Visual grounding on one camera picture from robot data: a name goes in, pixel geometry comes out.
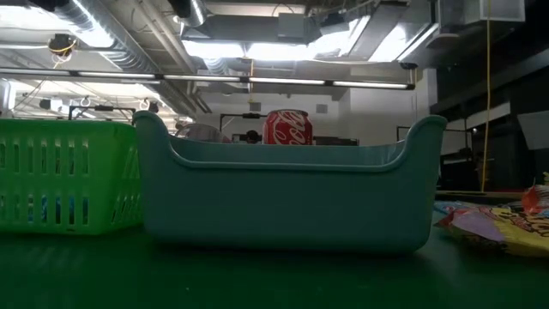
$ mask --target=colorful packaging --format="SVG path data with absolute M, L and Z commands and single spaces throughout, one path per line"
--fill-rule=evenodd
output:
M 479 207 L 457 209 L 435 224 L 471 245 L 525 257 L 549 257 L 549 218 Z
M 529 215 L 546 216 L 549 212 L 549 186 L 535 185 L 522 196 L 522 207 Z

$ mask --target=red soda can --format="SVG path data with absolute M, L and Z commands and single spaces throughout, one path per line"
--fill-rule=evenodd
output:
M 263 125 L 263 143 L 279 145 L 312 145 L 309 114 L 299 110 L 272 111 Z

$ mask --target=light blue plastic bin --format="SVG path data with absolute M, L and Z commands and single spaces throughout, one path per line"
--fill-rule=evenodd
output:
M 444 118 L 379 147 L 197 142 L 170 136 L 151 112 L 134 121 L 145 227 L 157 239 L 404 253 L 428 238 Z

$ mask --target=green table surface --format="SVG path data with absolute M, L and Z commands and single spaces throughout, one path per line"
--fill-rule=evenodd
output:
M 548 270 L 543 259 L 462 247 L 436 227 L 406 257 L 204 251 L 157 245 L 139 228 L 0 235 L 6 308 L 546 308 Z

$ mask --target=plastic bin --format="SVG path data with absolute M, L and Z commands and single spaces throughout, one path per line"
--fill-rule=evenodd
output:
M 100 234 L 140 222 L 135 128 L 0 119 L 0 231 Z
M 134 115 L 145 228 L 156 239 L 404 253 L 429 236 L 446 120 L 379 147 L 197 142 Z

